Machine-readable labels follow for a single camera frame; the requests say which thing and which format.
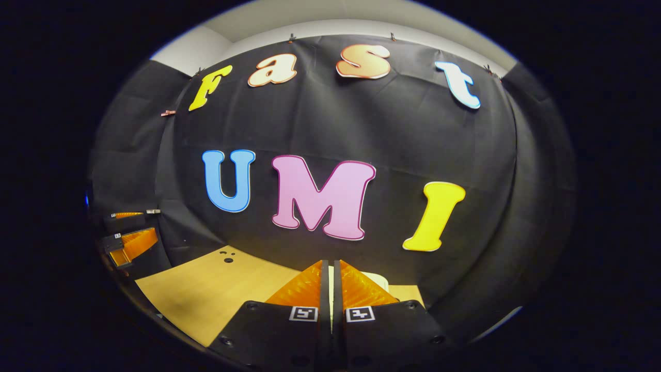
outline pink letter m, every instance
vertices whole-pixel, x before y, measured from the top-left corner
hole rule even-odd
[[[376,168],[363,162],[339,163],[320,191],[300,156],[276,156],[272,165],[280,178],[278,213],[273,216],[274,224],[297,228],[300,222],[293,216],[295,203],[305,227],[310,231],[317,228],[322,217],[331,209],[330,222],[324,225],[324,233],[345,240],[361,240],[365,236],[360,228],[360,215],[365,188],[376,176]]]

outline white ceiling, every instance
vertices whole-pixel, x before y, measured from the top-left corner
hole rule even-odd
[[[289,24],[327,19],[363,19],[417,28],[472,49],[507,70],[516,64],[509,53],[477,31],[405,0],[257,0],[214,17],[204,26],[237,42]]]

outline decorative letter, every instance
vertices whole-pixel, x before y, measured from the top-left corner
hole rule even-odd
[[[470,107],[471,109],[480,108],[480,100],[477,96],[468,91],[468,84],[473,84],[473,78],[461,72],[459,66],[450,62],[436,62],[436,67],[443,70],[446,74],[447,85],[450,87],[452,95],[455,96],[459,102]]]
[[[365,236],[360,228],[360,216],[365,188],[374,179],[376,168],[363,162],[339,163],[319,191],[300,156],[276,156],[272,165],[280,177],[278,213],[272,219],[274,224],[297,228],[300,223],[293,216],[295,203],[310,231],[314,231],[324,214],[332,209],[330,222],[323,227],[326,235],[345,240],[361,240]]]
[[[433,252],[440,248],[440,236],[454,206],[463,200],[466,191],[459,185],[448,182],[429,182],[424,186],[427,207],[418,230],[406,239],[402,247],[409,251]]]
[[[278,54],[269,57],[257,64],[259,70],[250,75],[248,85],[261,87],[268,83],[282,84],[289,81],[296,76],[296,71],[293,70],[295,63],[296,56],[293,54]]]
[[[211,94],[215,91],[215,89],[218,87],[218,83],[220,83],[220,77],[221,76],[227,76],[229,73],[232,72],[232,66],[225,66],[221,68],[218,71],[214,71],[210,73],[209,75],[205,76],[202,78],[202,84],[200,85],[200,89],[198,90],[198,94],[195,96],[195,99],[193,100],[193,103],[190,104],[188,110],[193,111],[195,109],[199,109],[200,107],[204,106],[206,103],[206,95]]]
[[[209,195],[209,199],[215,206],[225,212],[241,212],[250,203],[250,163],[254,161],[254,152],[236,150],[229,155],[229,159],[236,166],[237,182],[237,193],[231,198],[223,194],[220,186],[220,163],[224,159],[225,154],[217,150],[202,154],[207,195]]]
[[[384,60],[390,56],[390,52],[380,45],[347,46],[340,56],[343,61],[339,61],[335,69],[342,77],[378,79],[390,72],[390,64]]]

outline letter m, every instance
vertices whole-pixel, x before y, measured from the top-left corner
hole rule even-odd
[[[273,223],[284,228],[297,228],[300,223],[293,215],[294,206],[308,230],[314,231],[326,212],[330,222],[323,226],[329,236],[345,240],[361,240],[365,232],[360,228],[363,199],[368,183],[376,176],[376,169],[363,162],[339,163],[319,190],[305,160],[300,156],[276,156],[272,162],[278,171],[278,213]]]

